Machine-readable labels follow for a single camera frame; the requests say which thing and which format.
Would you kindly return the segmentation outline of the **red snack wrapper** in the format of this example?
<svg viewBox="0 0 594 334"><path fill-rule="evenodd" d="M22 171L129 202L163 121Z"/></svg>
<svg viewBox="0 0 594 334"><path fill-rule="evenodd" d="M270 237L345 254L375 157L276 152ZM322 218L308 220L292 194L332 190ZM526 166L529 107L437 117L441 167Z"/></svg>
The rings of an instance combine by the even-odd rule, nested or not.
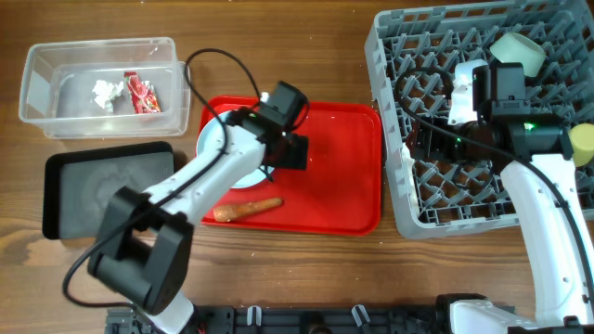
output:
<svg viewBox="0 0 594 334"><path fill-rule="evenodd" d="M154 87L143 82L135 71L126 71L124 81L129 91L135 114L161 113Z"/></svg>

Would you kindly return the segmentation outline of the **green bowl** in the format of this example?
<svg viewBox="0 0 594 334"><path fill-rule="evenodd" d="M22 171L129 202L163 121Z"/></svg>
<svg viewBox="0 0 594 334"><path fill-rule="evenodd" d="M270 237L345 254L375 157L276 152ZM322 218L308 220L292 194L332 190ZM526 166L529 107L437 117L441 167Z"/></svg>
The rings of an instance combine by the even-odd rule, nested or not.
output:
<svg viewBox="0 0 594 334"><path fill-rule="evenodd" d="M489 50L501 63L521 63L524 75L532 78L539 74L546 58L541 45L517 32L505 33Z"/></svg>

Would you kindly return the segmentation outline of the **light blue plate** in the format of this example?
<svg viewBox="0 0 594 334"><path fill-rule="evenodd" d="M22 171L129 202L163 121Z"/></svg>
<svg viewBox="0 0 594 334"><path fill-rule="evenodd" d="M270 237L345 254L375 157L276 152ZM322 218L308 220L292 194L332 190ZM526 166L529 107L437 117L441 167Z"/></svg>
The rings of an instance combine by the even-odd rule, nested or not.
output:
<svg viewBox="0 0 594 334"><path fill-rule="evenodd" d="M200 155L203 151L209 150L211 146L214 146L216 141L221 138L221 125L215 119L210 119L200 130L196 145L196 155ZM232 186L232 189L243 189L256 186L266 180L268 176L271 176L274 170L275 168L271 166L267 166L266 168L261 166L258 170L247 174L238 180L238 182Z"/></svg>

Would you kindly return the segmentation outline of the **yellow cup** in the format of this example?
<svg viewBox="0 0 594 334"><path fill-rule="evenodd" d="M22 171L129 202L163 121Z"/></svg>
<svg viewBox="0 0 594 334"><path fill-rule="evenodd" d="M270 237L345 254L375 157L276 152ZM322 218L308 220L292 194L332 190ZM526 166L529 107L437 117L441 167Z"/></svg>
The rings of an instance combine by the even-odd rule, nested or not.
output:
<svg viewBox="0 0 594 334"><path fill-rule="evenodd" d="M570 132L570 141L574 150L573 162L576 167L582 167L593 160L594 155L594 125L581 123L573 127Z"/></svg>

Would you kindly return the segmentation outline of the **orange carrot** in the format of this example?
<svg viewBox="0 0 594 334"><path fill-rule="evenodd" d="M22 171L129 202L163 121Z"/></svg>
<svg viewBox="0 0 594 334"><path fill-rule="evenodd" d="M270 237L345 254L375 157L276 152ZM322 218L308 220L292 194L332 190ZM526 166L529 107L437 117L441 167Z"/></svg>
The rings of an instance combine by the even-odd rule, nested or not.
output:
<svg viewBox="0 0 594 334"><path fill-rule="evenodd" d="M275 209L282 204L283 199L271 198L252 202L222 205L213 209L213 218L216 222L228 223L244 217Z"/></svg>

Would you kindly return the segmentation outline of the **white plastic spoon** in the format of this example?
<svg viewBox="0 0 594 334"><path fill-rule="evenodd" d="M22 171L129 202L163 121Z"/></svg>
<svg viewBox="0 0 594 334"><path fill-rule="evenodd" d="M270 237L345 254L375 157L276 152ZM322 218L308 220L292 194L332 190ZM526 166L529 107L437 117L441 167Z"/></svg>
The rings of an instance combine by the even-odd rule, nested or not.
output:
<svg viewBox="0 0 594 334"><path fill-rule="evenodd" d="M406 180L407 185L409 186L408 198L410 200L410 206L415 212L419 212L419 199L417 194L417 189L415 187L415 181L413 176L413 170L415 160L411 158L410 151L408 147L402 147L402 160L403 160L403 168L406 172Z"/></svg>

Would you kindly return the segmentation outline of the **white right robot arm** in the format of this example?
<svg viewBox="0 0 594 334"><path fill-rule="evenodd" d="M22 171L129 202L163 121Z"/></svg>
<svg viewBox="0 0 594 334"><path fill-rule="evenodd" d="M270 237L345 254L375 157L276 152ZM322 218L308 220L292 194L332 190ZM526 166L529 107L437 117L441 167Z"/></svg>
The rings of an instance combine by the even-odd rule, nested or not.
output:
<svg viewBox="0 0 594 334"><path fill-rule="evenodd" d="M415 120L408 136L416 159L450 163L491 161L518 216L536 292L534 319L496 307L483 297L444 296L450 333L590 333L593 330L593 245L575 183L574 150L557 115L534 114L519 62L483 65L471 73L473 122L447 125L411 110L406 77L437 74L450 98L450 75L436 68L404 71L394 99Z"/></svg>

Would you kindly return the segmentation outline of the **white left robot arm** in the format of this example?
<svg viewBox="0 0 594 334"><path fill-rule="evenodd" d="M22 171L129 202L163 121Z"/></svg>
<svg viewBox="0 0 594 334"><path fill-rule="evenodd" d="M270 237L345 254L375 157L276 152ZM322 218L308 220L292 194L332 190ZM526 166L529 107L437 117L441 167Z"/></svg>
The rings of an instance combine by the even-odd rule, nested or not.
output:
<svg viewBox="0 0 594 334"><path fill-rule="evenodd" d="M296 134L310 110L306 95L279 82L226 117L204 107L221 130L219 142L177 173L142 192L129 187L111 198L94 244L69 268L62 295L83 308L98 302L74 297L70 284L85 265L90 276L123 295L111 308L129 308L158 333L199 333L197 306L181 291L196 225L241 178L267 167L302 170L308 139Z"/></svg>

